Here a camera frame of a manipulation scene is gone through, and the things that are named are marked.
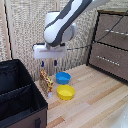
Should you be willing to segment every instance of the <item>wooden floor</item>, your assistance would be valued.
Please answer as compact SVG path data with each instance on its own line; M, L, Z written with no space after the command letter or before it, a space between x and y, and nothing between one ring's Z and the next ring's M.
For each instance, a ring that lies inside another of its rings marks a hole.
M76 93L70 101L59 99L59 84L51 77L53 97L44 96L49 104L47 128L110 128L128 102L128 86L86 65L66 72ZM42 92L38 81L36 85Z

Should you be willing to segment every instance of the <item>black bin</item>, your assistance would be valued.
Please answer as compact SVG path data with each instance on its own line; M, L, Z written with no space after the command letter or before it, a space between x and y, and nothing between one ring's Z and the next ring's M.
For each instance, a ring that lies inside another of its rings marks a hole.
M0 62L0 128L46 128L47 108L20 60Z

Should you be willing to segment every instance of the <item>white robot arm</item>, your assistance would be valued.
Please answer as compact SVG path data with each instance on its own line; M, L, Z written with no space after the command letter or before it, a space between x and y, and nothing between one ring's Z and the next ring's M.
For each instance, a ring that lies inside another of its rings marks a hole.
M34 45L34 58L60 58L67 53L65 42L77 34L73 21L84 11L101 6L110 0L70 0L61 12L46 15L43 45Z

